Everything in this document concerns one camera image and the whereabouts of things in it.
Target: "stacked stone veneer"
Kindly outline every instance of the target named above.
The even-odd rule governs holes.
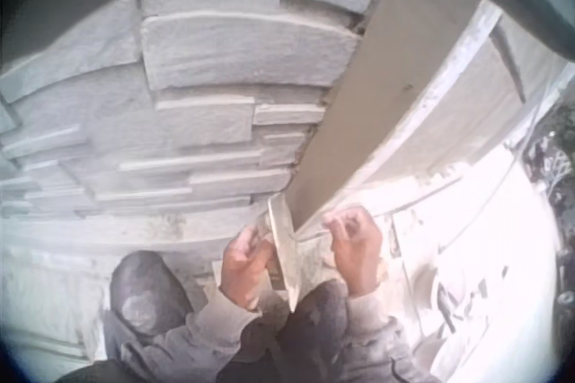
[[[193,212],[283,190],[372,0],[116,0],[0,74],[8,218]]]

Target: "hand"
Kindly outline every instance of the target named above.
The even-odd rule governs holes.
[[[323,225],[332,233],[335,266],[349,295],[364,296],[377,289],[377,267],[383,237],[363,207],[326,213]]]
[[[220,290],[238,307],[250,309],[266,264],[274,255],[273,244],[261,238],[257,227],[245,227],[224,251]]]

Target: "gray sleeve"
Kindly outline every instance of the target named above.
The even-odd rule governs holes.
[[[349,326],[341,382],[439,383],[414,363],[399,322],[386,316],[374,292],[348,300]]]
[[[219,290],[186,325],[154,339],[146,347],[125,343],[121,359],[146,381],[208,383],[240,349],[242,330],[259,314],[246,311]]]

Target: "gray trousers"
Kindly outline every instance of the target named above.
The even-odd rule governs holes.
[[[110,289],[104,339],[108,357],[117,361],[123,343],[154,343],[157,335],[185,325],[186,315],[194,312],[183,286],[154,252],[139,251],[125,257],[112,274]],[[293,381],[335,381],[341,372],[339,353],[347,327],[345,300],[345,289],[337,281],[321,284],[298,304],[275,336],[280,367],[270,352],[252,363],[232,360],[219,372],[217,382],[280,382],[286,378],[286,370]],[[266,339],[267,335],[261,334],[265,330],[260,319],[246,326],[238,356],[245,356],[243,350],[249,350],[254,340]]]

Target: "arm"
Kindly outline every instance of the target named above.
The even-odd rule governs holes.
[[[258,285],[273,245],[254,227],[245,228],[224,252],[220,289],[186,325],[154,339],[122,346],[121,359],[147,381],[203,383],[217,374],[240,349],[242,330],[261,314],[249,309],[256,303]]]
[[[348,332],[342,352],[342,383],[438,383],[414,363],[400,336],[402,327],[387,316],[377,291],[383,238],[364,208],[326,214],[335,263],[348,285]]]

